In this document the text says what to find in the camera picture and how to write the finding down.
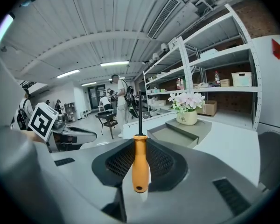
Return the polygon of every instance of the flower pot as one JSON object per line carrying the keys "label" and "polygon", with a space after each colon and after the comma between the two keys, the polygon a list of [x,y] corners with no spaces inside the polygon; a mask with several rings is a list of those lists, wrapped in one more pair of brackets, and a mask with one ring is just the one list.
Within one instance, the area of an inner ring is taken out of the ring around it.
{"label": "flower pot", "polygon": [[196,110],[192,112],[177,113],[176,121],[183,125],[194,125],[197,122]]}

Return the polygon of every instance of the orange screwdriver handle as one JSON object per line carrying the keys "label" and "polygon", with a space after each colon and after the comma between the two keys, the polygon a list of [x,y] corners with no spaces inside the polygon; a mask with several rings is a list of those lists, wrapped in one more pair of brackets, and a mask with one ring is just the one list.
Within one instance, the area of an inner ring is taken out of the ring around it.
{"label": "orange screwdriver handle", "polygon": [[133,188],[138,193],[143,193],[148,188],[149,166],[146,161],[147,136],[134,136],[135,160],[132,166]]}

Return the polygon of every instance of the white ceiling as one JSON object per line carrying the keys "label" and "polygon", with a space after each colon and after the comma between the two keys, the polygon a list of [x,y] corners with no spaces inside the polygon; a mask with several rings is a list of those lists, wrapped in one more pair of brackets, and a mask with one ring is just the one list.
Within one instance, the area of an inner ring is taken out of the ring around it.
{"label": "white ceiling", "polygon": [[[171,24],[171,31],[167,28],[160,36],[162,40],[147,37],[167,1],[36,0],[13,11],[15,20],[0,46],[5,45],[7,52],[0,51],[0,57],[21,80],[46,84],[75,80],[83,84],[107,82],[112,74],[133,79],[143,69],[141,61],[149,60],[162,42],[181,31]],[[185,15],[180,16],[188,17],[184,26],[198,18],[194,12]],[[124,60],[131,61],[128,67],[100,66]],[[74,69],[81,72],[56,78]]]}

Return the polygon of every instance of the bottle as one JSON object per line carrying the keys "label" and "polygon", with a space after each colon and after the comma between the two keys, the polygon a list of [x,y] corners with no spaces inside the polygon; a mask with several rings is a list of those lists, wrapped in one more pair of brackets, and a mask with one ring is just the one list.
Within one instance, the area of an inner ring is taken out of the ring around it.
{"label": "bottle", "polygon": [[176,81],[176,87],[177,87],[177,90],[181,89],[181,80],[180,80],[180,78],[178,78],[177,81]]}
{"label": "bottle", "polygon": [[215,83],[220,84],[220,76],[217,71],[215,71]]}
{"label": "bottle", "polygon": [[181,78],[181,90],[184,90],[184,86],[183,86],[183,78]]}

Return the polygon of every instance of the white shirt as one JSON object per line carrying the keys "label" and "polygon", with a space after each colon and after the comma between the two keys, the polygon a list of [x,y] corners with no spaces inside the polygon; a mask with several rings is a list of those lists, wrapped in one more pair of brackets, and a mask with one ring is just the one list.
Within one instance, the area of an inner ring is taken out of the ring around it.
{"label": "white shirt", "polygon": [[[125,89],[125,94],[126,94],[127,85],[123,80],[118,81],[118,93],[120,92],[120,89]],[[118,96],[117,106],[125,105],[125,104],[126,104],[125,95]]]}
{"label": "white shirt", "polygon": [[[31,105],[31,102],[30,100],[26,99],[26,98],[23,98],[22,101],[20,102],[20,108],[22,109],[23,108],[23,105],[24,105],[24,102],[26,101],[25,103],[25,107],[24,107],[24,111],[27,115],[27,118],[30,120],[31,119],[31,116],[33,114],[33,109],[32,109],[32,105]],[[18,111],[19,111],[19,107],[17,108],[16,112],[15,112],[15,115],[14,115],[14,120],[15,122],[13,123],[13,126],[14,128],[16,129],[20,129],[19,125],[18,125],[18,122],[17,122],[17,116],[18,116]]]}
{"label": "white shirt", "polygon": [[30,120],[32,114],[33,114],[33,109],[32,109],[32,105],[31,105],[31,102],[30,100],[26,99],[26,98],[23,98],[22,101],[20,102],[20,108],[22,109],[23,108],[23,105],[24,105],[24,102],[26,101],[25,103],[25,107],[24,107],[24,111],[27,115],[27,118]]}
{"label": "white shirt", "polygon": [[99,102],[100,102],[100,103],[102,102],[102,103],[103,103],[103,106],[105,106],[105,105],[107,105],[107,104],[110,103],[108,97],[102,97],[102,98],[99,100]]}

